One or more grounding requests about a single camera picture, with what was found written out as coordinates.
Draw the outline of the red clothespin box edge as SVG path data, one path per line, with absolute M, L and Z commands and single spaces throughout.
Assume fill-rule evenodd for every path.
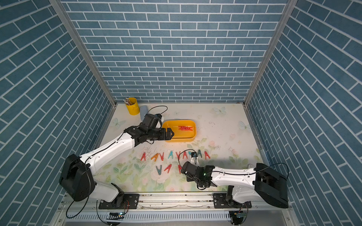
M 187 126 L 179 126 L 180 131 L 190 131 L 190 127 Z

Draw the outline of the yellow plastic storage box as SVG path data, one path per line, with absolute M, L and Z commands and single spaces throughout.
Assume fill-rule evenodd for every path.
M 180 131 L 179 126 L 193 127 L 193 131 Z M 167 142 L 191 142 L 197 135 L 196 123 L 192 120 L 168 120 L 163 123 L 163 128 L 171 128 L 174 137 Z

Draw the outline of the grey-blue clothespin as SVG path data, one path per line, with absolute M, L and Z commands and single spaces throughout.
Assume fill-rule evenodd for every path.
M 158 175 L 162 175 L 162 165 L 156 166 L 156 170 L 157 170 Z

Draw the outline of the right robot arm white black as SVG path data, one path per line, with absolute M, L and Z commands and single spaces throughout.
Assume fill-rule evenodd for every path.
M 232 208 L 253 201 L 288 208 L 288 176 L 263 163 L 257 163 L 254 168 L 236 170 L 212 165 L 200 167 L 186 162 L 180 173 L 186 176 L 188 182 L 195 182 L 200 189 L 227 186 L 225 200 Z

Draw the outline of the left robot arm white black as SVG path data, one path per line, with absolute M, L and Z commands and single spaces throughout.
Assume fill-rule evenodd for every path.
M 59 184 L 75 202 L 94 198 L 103 201 L 108 209 L 125 207 L 127 202 L 119 186 L 97 181 L 93 176 L 108 162 L 139 144 L 171 140 L 174 132 L 163 128 L 161 118 L 161 114 L 146 114 L 138 126 L 125 129 L 105 145 L 80 156 L 71 154 L 64 162 Z

